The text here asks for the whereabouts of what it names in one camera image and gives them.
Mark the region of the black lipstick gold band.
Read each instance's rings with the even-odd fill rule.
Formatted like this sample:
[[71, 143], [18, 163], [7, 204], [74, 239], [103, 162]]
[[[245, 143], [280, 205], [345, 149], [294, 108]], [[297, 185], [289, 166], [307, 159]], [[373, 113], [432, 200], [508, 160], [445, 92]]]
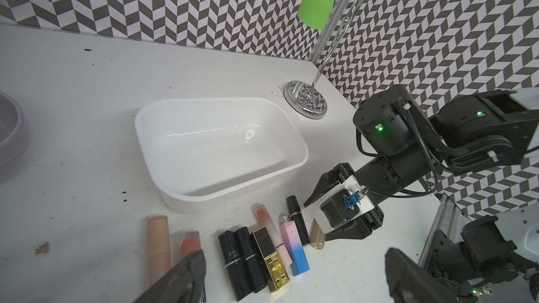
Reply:
[[286, 199], [286, 204], [289, 210], [290, 219], [292, 219], [294, 223], [296, 224], [296, 228], [298, 230], [298, 235], [300, 237], [301, 244], [302, 245], [311, 244], [310, 237], [307, 232], [307, 227], [305, 225], [305, 221], [303, 218], [303, 214], [301, 212], [301, 208], [300, 208], [300, 205], [296, 196], [289, 196]]

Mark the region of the beige matte lipstick tube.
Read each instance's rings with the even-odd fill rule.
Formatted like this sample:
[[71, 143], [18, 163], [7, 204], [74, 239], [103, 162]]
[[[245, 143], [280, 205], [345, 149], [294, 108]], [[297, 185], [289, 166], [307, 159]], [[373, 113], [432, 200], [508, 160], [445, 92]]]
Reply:
[[153, 286], [172, 268], [168, 217], [158, 215], [147, 221], [149, 285]]

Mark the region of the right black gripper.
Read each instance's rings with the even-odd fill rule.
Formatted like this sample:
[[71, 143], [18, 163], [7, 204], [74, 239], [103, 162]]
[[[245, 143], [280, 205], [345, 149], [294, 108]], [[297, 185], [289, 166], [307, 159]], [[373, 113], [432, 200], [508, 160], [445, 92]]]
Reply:
[[355, 176], [359, 184], [368, 187], [367, 195], [375, 208], [328, 233], [326, 241], [363, 240], [383, 225], [384, 214], [379, 207], [382, 201], [389, 198], [417, 198], [435, 192], [438, 163], [423, 155], [395, 155], [375, 158], [355, 172], [348, 163], [338, 164], [321, 175], [304, 207], [307, 208], [335, 186], [341, 185], [351, 175]]

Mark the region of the gold lipstick tube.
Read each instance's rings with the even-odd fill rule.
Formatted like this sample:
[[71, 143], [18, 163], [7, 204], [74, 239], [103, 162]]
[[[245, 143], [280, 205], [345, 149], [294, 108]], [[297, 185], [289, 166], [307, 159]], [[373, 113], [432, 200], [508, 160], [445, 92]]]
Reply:
[[317, 250], [322, 250], [325, 246], [325, 242], [326, 242], [326, 235], [324, 234], [324, 232], [321, 230], [320, 226], [318, 225], [317, 221], [316, 220], [313, 220], [313, 223], [312, 223], [312, 230], [311, 230], [311, 234], [310, 234], [310, 241], [311, 241], [311, 246], [314, 248], [314, 249], [317, 249]]

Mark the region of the white plastic storage box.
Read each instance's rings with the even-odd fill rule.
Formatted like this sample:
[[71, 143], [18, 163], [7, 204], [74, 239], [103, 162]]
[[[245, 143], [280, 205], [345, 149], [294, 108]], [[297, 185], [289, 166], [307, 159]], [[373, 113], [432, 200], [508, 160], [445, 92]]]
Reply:
[[152, 181], [179, 213], [209, 213], [309, 157], [288, 115], [262, 98], [158, 100], [138, 111], [135, 128]]

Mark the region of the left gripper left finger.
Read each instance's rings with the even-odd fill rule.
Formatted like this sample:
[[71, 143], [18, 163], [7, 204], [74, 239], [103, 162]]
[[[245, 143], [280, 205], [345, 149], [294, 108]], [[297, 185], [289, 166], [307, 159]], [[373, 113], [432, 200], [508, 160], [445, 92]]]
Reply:
[[134, 302], [205, 302], [205, 276], [204, 252], [193, 251]]

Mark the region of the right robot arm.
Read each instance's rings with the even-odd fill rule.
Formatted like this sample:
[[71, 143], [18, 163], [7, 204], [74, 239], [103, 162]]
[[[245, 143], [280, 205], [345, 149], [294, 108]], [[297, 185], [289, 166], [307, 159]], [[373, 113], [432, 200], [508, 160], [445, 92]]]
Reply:
[[380, 203], [437, 191], [409, 186], [427, 174], [463, 175], [513, 166], [538, 155], [538, 89], [464, 95], [426, 116], [403, 85], [371, 96], [355, 112], [356, 142], [368, 142], [359, 170], [338, 164], [305, 202], [328, 240], [363, 239], [383, 224]]

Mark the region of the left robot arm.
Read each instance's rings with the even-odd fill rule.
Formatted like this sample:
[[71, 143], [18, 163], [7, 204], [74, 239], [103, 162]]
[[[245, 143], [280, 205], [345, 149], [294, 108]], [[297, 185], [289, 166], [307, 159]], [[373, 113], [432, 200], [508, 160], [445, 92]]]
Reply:
[[[397, 248], [385, 255], [385, 275], [395, 302], [459, 302], [445, 283], [468, 288], [481, 296], [488, 284], [510, 282], [519, 273], [538, 267], [538, 216], [530, 210], [487, 215], [461, 231], [462, 241], [448, 244], [437, 230], [420, 266]], [[263, 227], [252, 234], [243, 227], [226, 231], [224, 251], [231, 253], [225, 268], [239, 299], [264, 288], [277, 291], [289, 281], [284, 264]], [[182, 247], [180, 262], [157, 279], [137, 302], [205, 302], [206, 258], [195, 241]]]

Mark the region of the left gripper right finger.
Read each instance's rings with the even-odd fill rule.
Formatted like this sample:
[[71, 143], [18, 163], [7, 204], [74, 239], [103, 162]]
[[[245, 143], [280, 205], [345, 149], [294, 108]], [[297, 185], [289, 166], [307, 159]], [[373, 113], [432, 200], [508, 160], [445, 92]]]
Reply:
[[459, 299], [397, 248], [385, 254], [385, 274], [395, 303], [450, 303]]

